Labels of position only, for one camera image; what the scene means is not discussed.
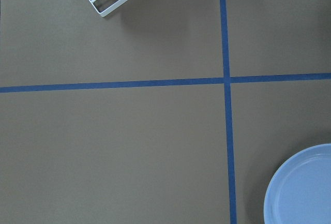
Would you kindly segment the blue plate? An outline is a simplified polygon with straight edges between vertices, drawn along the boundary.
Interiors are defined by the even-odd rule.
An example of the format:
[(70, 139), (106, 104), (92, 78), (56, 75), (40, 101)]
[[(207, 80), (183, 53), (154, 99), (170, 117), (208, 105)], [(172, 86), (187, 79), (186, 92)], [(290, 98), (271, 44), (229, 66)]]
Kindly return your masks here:
[(273, 175), (264, 198), (265, 223), (330, 223), (330, 144), (306, 148)]

